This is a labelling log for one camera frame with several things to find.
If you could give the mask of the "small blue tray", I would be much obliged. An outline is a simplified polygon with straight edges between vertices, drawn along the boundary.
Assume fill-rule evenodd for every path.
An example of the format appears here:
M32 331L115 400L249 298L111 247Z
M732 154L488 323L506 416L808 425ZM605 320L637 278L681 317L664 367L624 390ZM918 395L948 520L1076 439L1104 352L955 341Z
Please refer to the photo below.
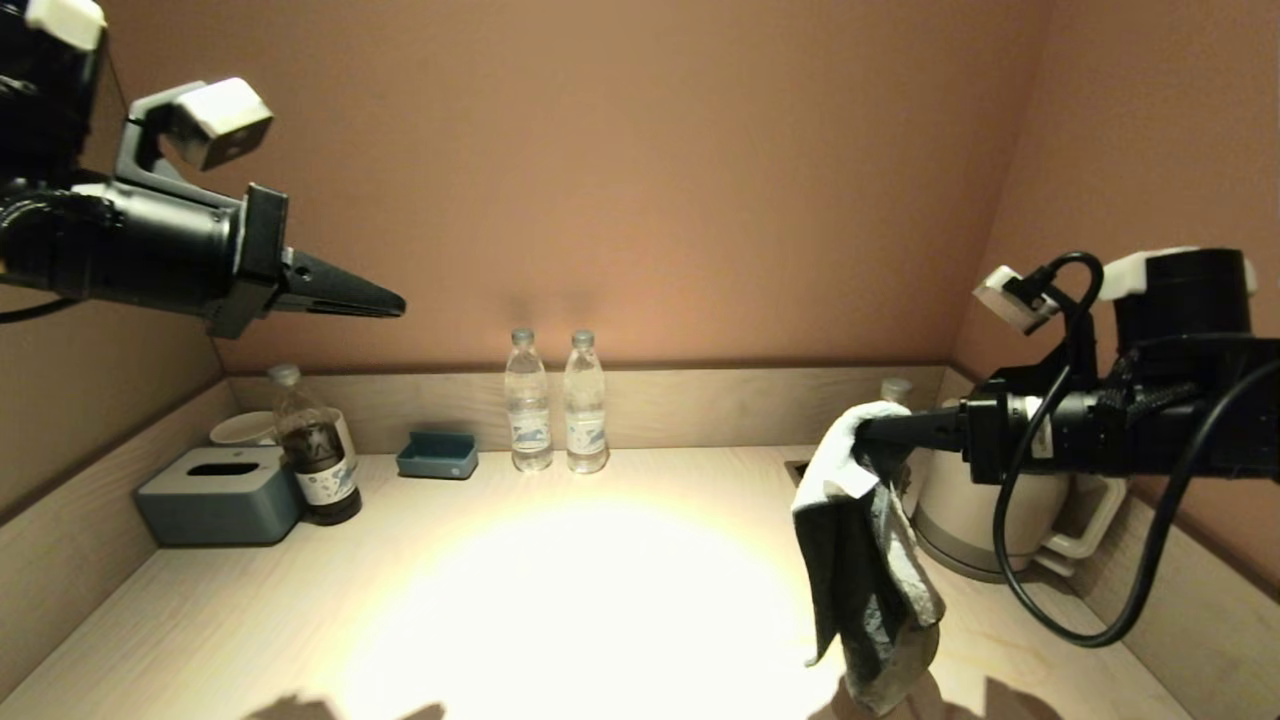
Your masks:
M402 477L466 480L479 462L476 438L468 433L411 432L396 455Z

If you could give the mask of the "grey kettle base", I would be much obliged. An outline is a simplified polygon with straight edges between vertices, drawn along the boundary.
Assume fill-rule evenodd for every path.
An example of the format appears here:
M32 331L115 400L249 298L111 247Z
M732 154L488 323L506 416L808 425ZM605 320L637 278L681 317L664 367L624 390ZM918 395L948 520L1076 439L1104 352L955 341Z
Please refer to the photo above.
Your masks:
M991 547L970 544L924 516L914 519L914 529L920 548L950 571L989 584L1006 582ZM1009 561L1014 574L1019 577L1025 575L1033 568L1051 571L1065 579L1075 577L1076 573L1074 561L1046 548L1036 548L1036 552L1029 555L1009 552Z

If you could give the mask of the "light blue microfiber cloth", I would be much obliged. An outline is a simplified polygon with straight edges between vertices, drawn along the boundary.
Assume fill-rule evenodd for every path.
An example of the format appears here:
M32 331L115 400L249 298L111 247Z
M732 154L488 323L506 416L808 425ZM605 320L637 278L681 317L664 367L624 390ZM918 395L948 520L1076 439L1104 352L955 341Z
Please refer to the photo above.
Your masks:
M840 643L845 691L876 720L896 711L928 673L946 612L896 488L910 448L860 437L873 421L908 414L883 400L845 411L817 446L791 503L813 660Z

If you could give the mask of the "cream electric kettle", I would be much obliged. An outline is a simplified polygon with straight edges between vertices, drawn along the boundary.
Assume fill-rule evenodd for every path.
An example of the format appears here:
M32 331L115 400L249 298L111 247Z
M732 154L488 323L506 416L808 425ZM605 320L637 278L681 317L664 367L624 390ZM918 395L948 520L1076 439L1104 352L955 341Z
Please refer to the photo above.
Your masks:
M1046 548L1061 557L1088 559L1100 547L1129 492L1125 477L1089 474L1021 475L1006 511L1006 552ZM910 514L929 518L965 542L995 551L993 521L1000 486L970 478L965 450L937 451Z

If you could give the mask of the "blue-grey tissue box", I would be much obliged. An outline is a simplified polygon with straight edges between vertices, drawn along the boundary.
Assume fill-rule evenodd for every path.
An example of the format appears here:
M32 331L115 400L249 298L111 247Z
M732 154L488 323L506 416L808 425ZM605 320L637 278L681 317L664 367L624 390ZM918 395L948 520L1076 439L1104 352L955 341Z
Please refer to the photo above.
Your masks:
M132 498L165 548L271 546L303 515L275 446L192 448L134 488Z

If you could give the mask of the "white ceramic cup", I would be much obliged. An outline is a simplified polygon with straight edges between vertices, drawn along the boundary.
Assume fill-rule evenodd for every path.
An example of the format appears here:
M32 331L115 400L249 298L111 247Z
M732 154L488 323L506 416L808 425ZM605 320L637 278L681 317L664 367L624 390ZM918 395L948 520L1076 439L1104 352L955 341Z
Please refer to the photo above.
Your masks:
M270 411L242 413L218 423L209 433L216 446L278 446L275 418Z

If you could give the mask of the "clear water bottle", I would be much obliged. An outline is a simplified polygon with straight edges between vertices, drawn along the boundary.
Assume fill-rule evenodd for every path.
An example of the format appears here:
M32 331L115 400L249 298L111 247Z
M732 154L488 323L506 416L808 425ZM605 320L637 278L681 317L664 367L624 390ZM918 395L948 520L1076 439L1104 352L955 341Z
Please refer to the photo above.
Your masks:
M605 374L591 331L576 331L564 366L566 452L570 469L591 474L609 457L605 429Z
M550 400L547 369L530 328L511 332L504 398L512 462L521 471L540 471L552 462Z

